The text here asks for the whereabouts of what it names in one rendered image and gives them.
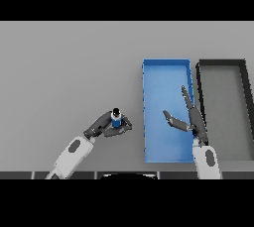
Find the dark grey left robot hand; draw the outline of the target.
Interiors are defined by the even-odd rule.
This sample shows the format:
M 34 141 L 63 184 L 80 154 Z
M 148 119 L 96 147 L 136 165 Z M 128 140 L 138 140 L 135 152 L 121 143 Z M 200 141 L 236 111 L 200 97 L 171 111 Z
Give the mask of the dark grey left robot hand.
M 121 126 L 113 128 L 111 126 L 111 112 L 108 111 L 96 119 L 88 129 L 83 132 L 83 135 L 87 138 L 96 138 L 103 134 L 106 138 L 118 136 L 132 129 L 132 123 L 128 117 L 121 113 Z

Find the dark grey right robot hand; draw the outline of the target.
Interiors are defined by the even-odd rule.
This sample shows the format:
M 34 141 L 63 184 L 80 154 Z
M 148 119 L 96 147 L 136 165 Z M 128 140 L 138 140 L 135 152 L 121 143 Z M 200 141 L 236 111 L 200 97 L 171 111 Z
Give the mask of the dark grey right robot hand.
M 179 129 L 184 132 L 192 131 L 192 134 L 197 137 L 200 144 L 208 145 L 208 135 L 204 124 L 203 117 L 200 111 L 192 104 L 191 98 L 187 89 L 182 86 L 182 95 L 189 112 L 189 123 L 173 117 L 167 110 L 163 114 L 171 127 Z

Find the blue pipe with dark end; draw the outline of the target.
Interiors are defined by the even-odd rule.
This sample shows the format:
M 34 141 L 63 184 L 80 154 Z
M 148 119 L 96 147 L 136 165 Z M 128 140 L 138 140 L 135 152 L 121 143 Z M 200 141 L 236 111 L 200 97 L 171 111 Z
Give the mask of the blue pipe with dark end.
M 119 108 L 114 108 L 111 112 L 111 126 L 118 128 L 121 126 L 121 112 Z

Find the dark grey bin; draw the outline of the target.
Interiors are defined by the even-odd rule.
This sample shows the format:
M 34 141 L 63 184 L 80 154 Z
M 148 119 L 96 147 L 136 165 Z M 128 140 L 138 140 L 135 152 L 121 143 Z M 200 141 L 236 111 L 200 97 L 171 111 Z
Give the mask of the dark grey bin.
M 200 59 L 200 111 L 220 161 L 254 161 L 254 101 L 245 59 Z

